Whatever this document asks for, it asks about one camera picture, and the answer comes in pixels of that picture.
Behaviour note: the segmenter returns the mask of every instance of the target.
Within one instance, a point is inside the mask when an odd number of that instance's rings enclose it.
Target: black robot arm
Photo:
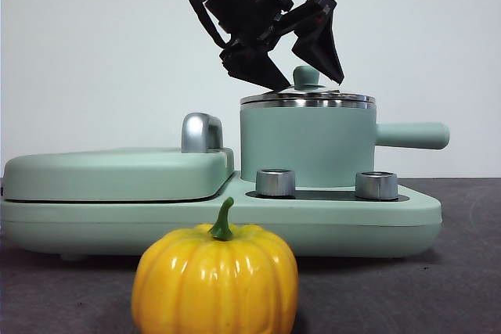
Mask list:
[[[205,30],[222,48],[223,66],[231,77],[274,91],[290,86],[268,53],[293,31],[292,51],[339,84],[344,75],[333,39],[334,0],[308,0],[293,8],[292,0],[189,0]],[[231,34],[224,42],[207,11]]]

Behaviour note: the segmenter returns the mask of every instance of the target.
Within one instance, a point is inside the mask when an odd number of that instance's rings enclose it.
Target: pumpkin stem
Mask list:
[[[228,210],[233,205],[233,198],[228,197],[224,203],[221,205],[219,210],[219,215],[214,226],[209,230],[212,237],[217,240],[228,241],[233,237],[233,233],[229,229],[228,225]]]

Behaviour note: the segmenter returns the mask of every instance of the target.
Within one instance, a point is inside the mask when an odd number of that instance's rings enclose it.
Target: pot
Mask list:
[[[376,101],[326,90],[309,66],[294,71],[294,87],[240,101],[241,178],[264,168],[293,170],[299,187],[348,187],[373,171],[376,145],[443,149],[441,123],[377,124]]]

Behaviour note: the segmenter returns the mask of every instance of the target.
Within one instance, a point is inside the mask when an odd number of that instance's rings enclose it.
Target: gray surface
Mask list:
[[[293,334],[501,332],[501,179],[401,183],[442,202],[433,248],[407,259],[299,259]],[[1,242],[2,334],[136,332],[138,257],[72,264]]]

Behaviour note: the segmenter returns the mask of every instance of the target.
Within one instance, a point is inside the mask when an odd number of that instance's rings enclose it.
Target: toy stove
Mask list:
[[[376,124],[373,98],[329,91],[299,67],[295,86],[241,101],[242,171],[222,124],[189,114],[181,148],[22,156],[5,166],[2,228],[65,259],[139,255],[175,228],[260,224],[298,256],[405,257],[430,247],[441,204],[373,171],[375,145],[441,149],[443,124]]]

